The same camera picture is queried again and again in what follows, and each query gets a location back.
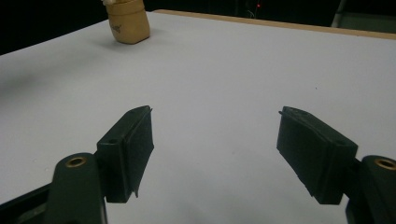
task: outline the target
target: cup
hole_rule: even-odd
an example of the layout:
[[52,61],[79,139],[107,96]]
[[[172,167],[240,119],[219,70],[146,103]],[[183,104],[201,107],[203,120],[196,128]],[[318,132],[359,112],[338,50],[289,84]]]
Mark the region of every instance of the cup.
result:
[[106,5],[114,38],[124,44],[135,44],[149,37],[149,20],[143,0],[116,0]]

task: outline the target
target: white table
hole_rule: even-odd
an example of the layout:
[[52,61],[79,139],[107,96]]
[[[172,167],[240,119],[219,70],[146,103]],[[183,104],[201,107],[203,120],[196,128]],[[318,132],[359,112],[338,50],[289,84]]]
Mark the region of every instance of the white table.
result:
[[366,155],[396,158],[396,41],[149,13],[151,37],[107,21],[0,57],[0,203],[93,153],[129,109],[150,105],[154,151],[139,199],[109,223],[347,223],[319,205],[276,149],[283,105]]

